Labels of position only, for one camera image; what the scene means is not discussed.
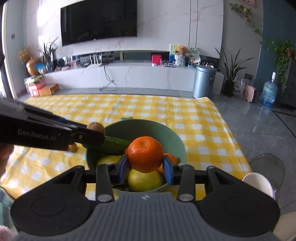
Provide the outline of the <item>red box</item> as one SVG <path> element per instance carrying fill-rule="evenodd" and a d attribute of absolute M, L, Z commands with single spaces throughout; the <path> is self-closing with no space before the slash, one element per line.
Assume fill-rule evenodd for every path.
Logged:
<path fill-rule="evenodd" d="M 160 54 L 152 54 L 152 65 L 161 65 L 162 56 Z"/>

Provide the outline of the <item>pink small heater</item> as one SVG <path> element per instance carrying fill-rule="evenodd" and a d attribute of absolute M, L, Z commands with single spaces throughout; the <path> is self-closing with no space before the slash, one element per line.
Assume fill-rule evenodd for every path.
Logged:
<path fill-rule="evenodd" d="M 254 102 L 256 99 L 256 88 L 251 85 L 246 85 L 243 90 L 243 98 L 248 102 Z"/>

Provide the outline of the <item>golden gourd ornament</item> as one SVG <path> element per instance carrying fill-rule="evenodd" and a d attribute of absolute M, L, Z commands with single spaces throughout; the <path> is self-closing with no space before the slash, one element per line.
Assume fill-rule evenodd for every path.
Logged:
<path fill-rule="evenodd" d="M 35 76 L 39 74 L 38 70 L 36 69 L 36 65 L 39 63 L 41 63 L 41 60 L 39 57 L 33 57 L 27 61 L 26 68 L 29 75 Z"/>

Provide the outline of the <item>white TV cabinet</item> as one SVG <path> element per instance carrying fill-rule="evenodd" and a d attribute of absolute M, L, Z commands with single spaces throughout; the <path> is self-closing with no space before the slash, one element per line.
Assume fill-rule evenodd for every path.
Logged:
<path fill-rule="evenodd" d="M 98 68 L 76 68 L 44 75 L 46 84 L 58 84 L 60 94 L 139 94 L 191 97 L 195 68 L 119 62 Z"/>

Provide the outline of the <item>yellow-green pear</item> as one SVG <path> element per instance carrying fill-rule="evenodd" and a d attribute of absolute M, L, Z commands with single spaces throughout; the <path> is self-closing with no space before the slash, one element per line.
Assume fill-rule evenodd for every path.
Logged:
<path fill-rule="evenodd" d="M 108 155 L 104 156 L 101 159 L 98 160 L 97 166 L 102 165 L 102 164 L 115 164 L 120 160 L 121 156 L 116 156 L 116 155 Z"/>
<path fill-rule="evenodd" d="M 133 192 L 146 192 L 161 187 L 163 178 L 158 171 L 142 173 L 131 169 L 127 176 L 127 182 Z"/>

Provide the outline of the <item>orange cardboard box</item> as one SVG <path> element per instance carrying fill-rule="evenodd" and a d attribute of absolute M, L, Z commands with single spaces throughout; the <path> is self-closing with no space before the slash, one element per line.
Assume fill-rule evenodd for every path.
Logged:
<path fill-rule="evenodd" d="M 45 85 L 43 88 L 39 89 L 39 96 L 52 96 L 53 94 L 58 92 L 58 90 L 58 84 Z"/>

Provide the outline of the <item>teddy bear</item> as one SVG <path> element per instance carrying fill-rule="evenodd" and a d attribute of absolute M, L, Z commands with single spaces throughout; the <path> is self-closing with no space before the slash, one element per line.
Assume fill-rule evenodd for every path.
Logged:
<path fill-rule="evenodd" d="M 187 47 L 183 45 L 177 45 L 175 49 L 175 66 L 184 67 L 185 58 L 189 56 Z"/>

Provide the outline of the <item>yellow checkered tablecloth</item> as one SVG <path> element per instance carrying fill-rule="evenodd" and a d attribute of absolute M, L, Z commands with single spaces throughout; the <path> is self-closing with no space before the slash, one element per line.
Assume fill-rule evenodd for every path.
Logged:
<path fill-rule="evenodd" d="M 233 133 L 208 98 L 79 94 L 31 97 L 27 104 L 68 120 L 104 126 L 122 118 L 151 120 L 171 128 L 186 148 L 186 163 L 198 170 L 216 166 L 241 179 L 251 169 Z M 51 151 L 15 146 L 1 188 L 17 198 L 76 165 L 86 165 L 86 149 Z"/>

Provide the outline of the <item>green cucumber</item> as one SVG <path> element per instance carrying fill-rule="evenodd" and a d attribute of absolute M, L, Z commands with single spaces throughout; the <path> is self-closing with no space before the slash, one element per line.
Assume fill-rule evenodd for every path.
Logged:
<path fill-rule="evenodd" d="M 130 143 L 131 141 L 129 140 L 106 136 L 104 143 L 100 146 L 87 144 L 83 144 L 82 146 L 94 154 L 120 156 L 125 153 L 125 150 L 128 148 Z"/>

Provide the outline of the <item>pink cardboard box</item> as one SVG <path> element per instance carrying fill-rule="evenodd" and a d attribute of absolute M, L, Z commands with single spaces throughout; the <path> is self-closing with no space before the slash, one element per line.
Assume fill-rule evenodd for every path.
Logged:
<path fill-rule="evenodd" d="M 29 91 L 31 97 L 38 97 L 40 96 L 39 90 L 42 89 L 45 85 L 46 84 L 44 82 L 39 82 L 26 86 L 26 88 Z"/>

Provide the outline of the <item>brown longan fruit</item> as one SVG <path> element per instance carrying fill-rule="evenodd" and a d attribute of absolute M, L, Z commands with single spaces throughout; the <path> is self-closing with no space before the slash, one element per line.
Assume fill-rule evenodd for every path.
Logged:
<path fill-rule="evenodd" d="M 91 122 L 86 127 L 89 130 L 96 131 L 102 133 L 104 136 L 106 135 L 106 130 L 101 123 Z"/>
<path fill-rule="evenodd" d="M 68 150 L 71 151 L 72 153 L 75 153 L 78 150 L 78 147 L 77 147 L 76 143 L 70 144 L 68 146 Z"/>

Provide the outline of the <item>red mug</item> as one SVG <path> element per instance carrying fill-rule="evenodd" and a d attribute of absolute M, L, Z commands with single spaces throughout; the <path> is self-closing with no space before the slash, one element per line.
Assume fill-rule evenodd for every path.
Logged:
<path fill-rule="evenodd" d="M 245 175 L 241 180 L 275 199 L 274 189 L 264 175 L 252 172 Z"/>

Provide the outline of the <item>silver trash can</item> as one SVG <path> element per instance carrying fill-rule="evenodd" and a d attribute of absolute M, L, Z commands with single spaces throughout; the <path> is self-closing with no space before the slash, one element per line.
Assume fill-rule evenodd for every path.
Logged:
<path fill-rule="evenodd" d="M 215 68 L 205 65 L 197 65 L 192 97 L 210 97 L 212 95 L 215 75 Z"/>

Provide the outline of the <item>white router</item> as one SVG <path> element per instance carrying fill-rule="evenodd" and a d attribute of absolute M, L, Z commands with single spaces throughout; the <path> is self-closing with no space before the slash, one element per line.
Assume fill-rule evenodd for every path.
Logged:
<path fill-rule="evenodd" d="M 90 65 L 87 68 L 98 68 L 102 65 L 101 56 L 98 58 L 97 54 L 90 55 Z"/>

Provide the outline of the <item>potted plant by cabinet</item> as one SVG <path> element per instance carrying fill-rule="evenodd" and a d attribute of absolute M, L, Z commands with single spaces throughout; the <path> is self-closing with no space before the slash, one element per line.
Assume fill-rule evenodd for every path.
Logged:
<path fill-rule="evenodd" d="M 241 48 L 236 53 L 235 57 L 233 57 L 233 54 L 231 54 L 229 59 L 227 58 L 227 55 L 223 48 L 221 48 L 220 51 L 216 48 L 215 50 L 218 53 L 220 59 L 222 60 L 222 64 L 220 65 L 220 67 L 223 69 L 224 73 L 226 74 L 226 81 L 225 81 L 223 94 L 227 97 L 232 97 L 237 74 L 239 71 L 246 68 L 246 67 L 243 67 L 242 64 L 249 60 L 254 59 L 254 57 L 247 58 L 245 60 L 238 60 Z"/>

